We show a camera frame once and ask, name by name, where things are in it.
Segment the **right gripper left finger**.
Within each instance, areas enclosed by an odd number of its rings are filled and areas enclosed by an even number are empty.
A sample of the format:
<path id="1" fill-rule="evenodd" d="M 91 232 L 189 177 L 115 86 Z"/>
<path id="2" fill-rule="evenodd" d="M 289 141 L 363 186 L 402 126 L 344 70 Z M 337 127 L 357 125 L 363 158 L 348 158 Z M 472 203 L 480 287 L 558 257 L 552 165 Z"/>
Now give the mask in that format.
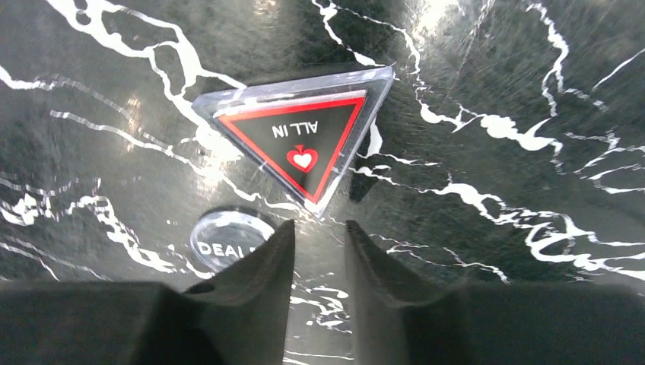
<path id="1" fill-rule="evenodd" d="M 3 364 L 280 364 L 294 222 L 184 292 L 158 282 L 4 281 Z"/>

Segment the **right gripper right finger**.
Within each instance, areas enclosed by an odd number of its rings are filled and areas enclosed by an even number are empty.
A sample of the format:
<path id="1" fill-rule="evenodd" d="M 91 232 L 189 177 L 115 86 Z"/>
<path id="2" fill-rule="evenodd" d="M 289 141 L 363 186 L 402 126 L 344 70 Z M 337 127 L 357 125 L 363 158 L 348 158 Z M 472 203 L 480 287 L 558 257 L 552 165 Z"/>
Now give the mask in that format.
<path id="1" fill-rule="evenodd" d="M 345 234 L 359 364 L 642 364 L 644 299 L 607 284 L 438 285 Z"/>

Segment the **clear dealer button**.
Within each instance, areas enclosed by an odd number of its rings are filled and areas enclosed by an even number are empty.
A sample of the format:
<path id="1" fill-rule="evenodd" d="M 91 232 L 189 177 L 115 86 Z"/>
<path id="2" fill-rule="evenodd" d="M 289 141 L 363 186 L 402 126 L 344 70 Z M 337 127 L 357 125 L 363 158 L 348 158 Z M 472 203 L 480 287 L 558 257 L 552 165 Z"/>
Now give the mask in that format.
<path id="1" fill-rule="evenodd" d="M 225 205 L 199 217 L 189 243 L 202 264 L 220 272 L 254 252 L 277 227 L 270 217 L 255 209 Z"/>

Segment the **triangular red black token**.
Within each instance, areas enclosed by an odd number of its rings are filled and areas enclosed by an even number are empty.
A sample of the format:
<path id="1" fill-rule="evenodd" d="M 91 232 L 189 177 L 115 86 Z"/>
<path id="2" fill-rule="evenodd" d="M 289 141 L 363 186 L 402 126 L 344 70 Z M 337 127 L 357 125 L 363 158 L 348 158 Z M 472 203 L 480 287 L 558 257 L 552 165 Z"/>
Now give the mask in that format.
<path id="1" fill-rule="evenodd" d="M 393 81 L 382 66 L 204 93 L 192 109 L 320 217 Z"/>

